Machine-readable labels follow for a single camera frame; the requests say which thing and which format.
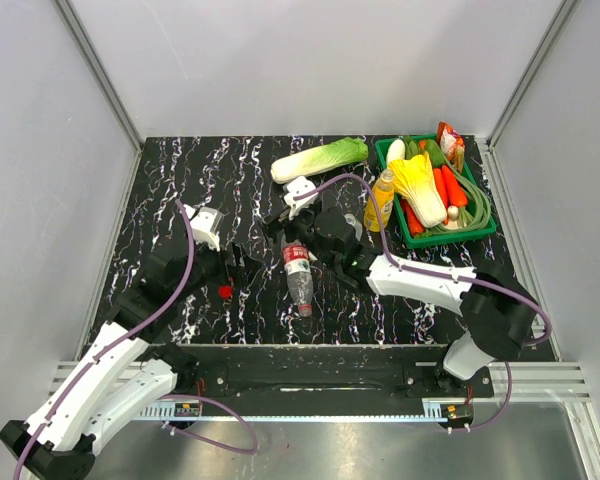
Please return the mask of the toy white radish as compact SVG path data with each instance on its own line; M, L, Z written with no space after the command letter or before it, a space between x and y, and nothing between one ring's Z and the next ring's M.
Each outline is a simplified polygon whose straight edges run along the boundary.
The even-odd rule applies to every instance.
M390 164L395 160L404 160L406 158L406 145L401 138L392 141L385 156L386 163Z

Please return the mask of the red-label soda bottle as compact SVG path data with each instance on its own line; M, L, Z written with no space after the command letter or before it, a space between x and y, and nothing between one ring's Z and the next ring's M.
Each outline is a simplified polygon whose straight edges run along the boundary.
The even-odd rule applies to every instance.
M298 241L282 242L282 256L289 294L302 318L312 316L313 277L309 252Z

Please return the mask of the red snack packet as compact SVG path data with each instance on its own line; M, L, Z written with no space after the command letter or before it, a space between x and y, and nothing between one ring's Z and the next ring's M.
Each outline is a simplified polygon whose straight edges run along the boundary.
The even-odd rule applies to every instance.
M462 136L448 123L438 124L436 138L441 151L449 161L464 154L465 145Z

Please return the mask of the toy orange carrot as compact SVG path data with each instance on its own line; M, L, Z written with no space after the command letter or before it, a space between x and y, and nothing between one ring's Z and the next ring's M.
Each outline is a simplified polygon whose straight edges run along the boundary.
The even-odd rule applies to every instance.
M463 208L468 206L467 195L449 167L444 165L434 168L433 175L437 192L445 207Z

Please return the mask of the yellow juice bottle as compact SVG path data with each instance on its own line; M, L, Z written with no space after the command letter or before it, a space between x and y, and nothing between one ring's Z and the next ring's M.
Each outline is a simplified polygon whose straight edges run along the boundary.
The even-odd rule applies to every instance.
M388 223L394 205L394 172L384 169L372 187L373 196L369 197L365 208L363 224L371 232L379 233Z

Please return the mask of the toy green beans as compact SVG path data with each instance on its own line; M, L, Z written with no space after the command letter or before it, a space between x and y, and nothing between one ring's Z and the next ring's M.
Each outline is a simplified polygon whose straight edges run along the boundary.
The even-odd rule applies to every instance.
M439 225L432 228L425 228L422 225L421 233L423 235L447 234L454 230L458 231L472 231L475 229L481 229L487 223L487 217L491 213L491 206L486 195L476 187L473 187L470 182L466 182L461 176L461 172L464 168L464 154L459 155L454 160L449 161L443 152L441 151L437 138L435 140L427 139L421 141L415 141L412 137L406 136L404 138L406 145L406 159L411 159L413 156L418 154L428 153L433 169L439 168L444 165L449 167L454 173L464 193L467 195L468 201L473 200L476 202L477 212L474 215L469 213L467 207L458 208L454 206L446 208L446 218Z

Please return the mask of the toy napa cabbage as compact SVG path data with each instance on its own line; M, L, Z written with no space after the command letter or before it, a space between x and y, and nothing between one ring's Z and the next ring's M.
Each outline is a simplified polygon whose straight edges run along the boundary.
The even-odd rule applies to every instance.
M277 159L270 168L272 180L286 184L300 176L310 177L336 168L365 162L369 148L360 138L345 137Z

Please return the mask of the clear blue-cap water bottle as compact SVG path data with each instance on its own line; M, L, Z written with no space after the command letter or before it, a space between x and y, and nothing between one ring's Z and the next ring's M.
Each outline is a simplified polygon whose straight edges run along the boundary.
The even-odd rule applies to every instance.
M363 225L362 223L351 213L347 213L344 215L345 221L353 227L355 238L357 242L361 241L362 233L363 233Z

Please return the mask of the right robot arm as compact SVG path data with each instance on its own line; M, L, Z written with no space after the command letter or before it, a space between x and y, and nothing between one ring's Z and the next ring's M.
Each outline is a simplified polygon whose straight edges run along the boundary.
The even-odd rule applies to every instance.
M496 269L443 267L374 250L333 208L296 216L287 208L260 226L271 241L280 235L299 241L352 291L414 299L462 317L467 331L450 344L434 373L446 395L460 394L494 360L517 360L530 343L537 304L515 279L501 279Z

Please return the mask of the green plastic basket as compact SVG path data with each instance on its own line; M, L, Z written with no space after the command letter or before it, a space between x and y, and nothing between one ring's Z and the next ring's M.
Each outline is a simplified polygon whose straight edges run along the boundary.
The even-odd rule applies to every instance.
M375 147L375 153L377 155L377 165L379 170L383 170L387 167L386 155L391 143L397 139L398 137L386 137L380 138L373 141L373 145ZM435 140L436 134L427 134L427 135L414 135L412 138L415 141L432 139ZM486 188L480 187L478 182L474 178L474 172L471 170L470 160L465 160L464 168L461 172L462 178L466 180L466 182L470 182L473 187L478 188L486 195ZM408 228L407 217L404 214L401 204L401 197L396 194L394 198L394 207L392 212L392 218L395 218L395 226L396 232L400 232L400 237L405 246L409 249L422 249L429 248L438 245L450 244L450 243L458 243L458 242L466 242L472 240L479 240L488 235L493 234L496 231L496 222L493 218L492 213L487 217L487 223L481 229L475 229L472 231L458 231L454 230L447 234L437 235L432 234L431 236L415 238L411 235L411 232ZM469 205L467 210L469 213L475 216L477 212L476 202L473 200L469 200Z

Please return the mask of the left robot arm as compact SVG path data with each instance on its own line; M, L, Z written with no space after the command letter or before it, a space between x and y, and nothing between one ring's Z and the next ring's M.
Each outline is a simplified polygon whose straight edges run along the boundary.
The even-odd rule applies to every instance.
M17 461L14 478L85 478L106 444L154 404L173 403L157 415L172 430L199 416L206 400L196 357L174 344L150 346L194 291L231 293L260 268L237 244L214 250L189 240L156 248L63 383L27 419L0 431Z

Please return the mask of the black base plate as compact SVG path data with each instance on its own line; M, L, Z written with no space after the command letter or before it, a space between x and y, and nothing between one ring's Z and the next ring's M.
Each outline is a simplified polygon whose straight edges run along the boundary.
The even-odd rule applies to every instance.
M168 345L155 352L183 374L177 392L200 392L245 418L387 419L423 413L426 399L494 396L487 368L468 381L444 373L439 346Z

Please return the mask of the red bottle cap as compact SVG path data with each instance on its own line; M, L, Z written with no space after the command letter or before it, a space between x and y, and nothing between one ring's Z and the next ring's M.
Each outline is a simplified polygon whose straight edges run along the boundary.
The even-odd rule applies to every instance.
M223 285L218 288L218 295L224 300L231 299L233 296L233 287L230 285Z

